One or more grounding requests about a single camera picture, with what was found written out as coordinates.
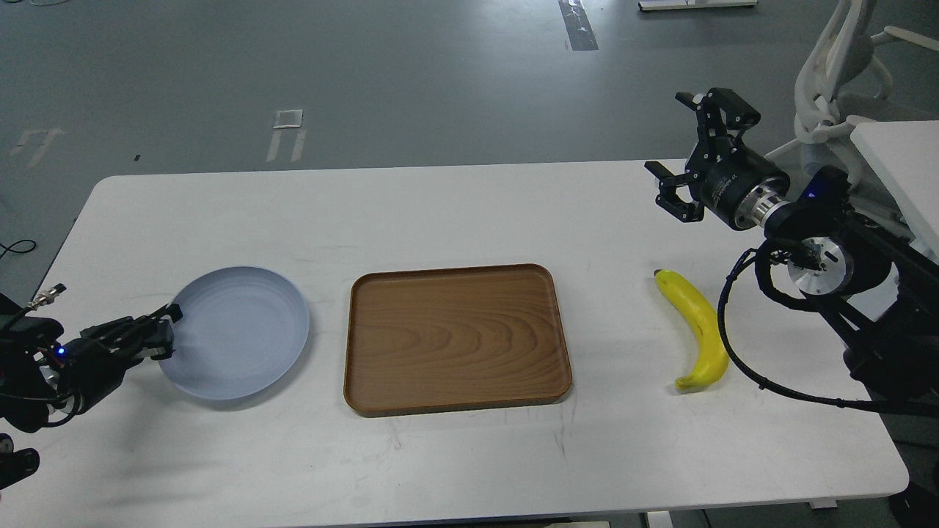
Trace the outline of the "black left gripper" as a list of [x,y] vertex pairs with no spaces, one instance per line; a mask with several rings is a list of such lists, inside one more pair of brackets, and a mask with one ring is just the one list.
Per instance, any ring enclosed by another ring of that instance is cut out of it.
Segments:
[[88,411],[120,387],[143,359],[162,361],[174,354],[174,324],[183,318],[179,304],[167,304],[139,317],[118,318],[89,327],[64,344],[58,390],[73,398],[74,411]]

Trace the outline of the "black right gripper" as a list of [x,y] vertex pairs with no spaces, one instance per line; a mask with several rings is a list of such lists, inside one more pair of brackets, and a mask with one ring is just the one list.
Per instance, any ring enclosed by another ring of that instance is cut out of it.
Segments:
[[[749,213],[754,190],[764,186],[784,194],[791,183],[777,164],[742,144],[742,135],[761,122],[760,111],[731,88],[677,92],[675,100],[694,111],[698,143],[683,174],[672,173],[660,161],[645,161],[645,169],[657,179],[655,204],[682,223],[702,221],[707,208],[732,230],[750,230],[755,225]],[[690,201],[680,197],[681,188],[690,191]]]

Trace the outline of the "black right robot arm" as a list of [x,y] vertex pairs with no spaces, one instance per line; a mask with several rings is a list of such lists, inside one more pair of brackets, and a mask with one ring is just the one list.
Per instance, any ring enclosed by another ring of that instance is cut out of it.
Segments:
[[[936,418],[937,406],[921,399],[937,392],[937,264],[856,210],[847,174],[832,165],[818,169],[800,197],[788,200],[789,176],[742,140],[761,116],[734,90],[714,87],[675,98],[695,114],[697,141],[680,174],[658,161],[645,164],[657,179],[657,206],[682,223],[697,223],[710,210],[731,230],[764,233],[764,242],[731,268],[715,308],[715,331],[730,361],[782,397]],[[845,344],[851,377],[880,398],[802,393],[745,364],[731,347],[726,307],[747,268],[766,298],[821,315]]]

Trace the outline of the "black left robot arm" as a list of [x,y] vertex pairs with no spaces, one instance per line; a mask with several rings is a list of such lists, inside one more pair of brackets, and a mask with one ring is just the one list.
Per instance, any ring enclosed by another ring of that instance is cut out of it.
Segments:
[[54,285],[24,305],[2,297],[1,414],[23,433],[66,425],[121,387],[132,367],[174,354],[178,304],[90,326],[61,343],[62,324],[34,311],[65,290]]

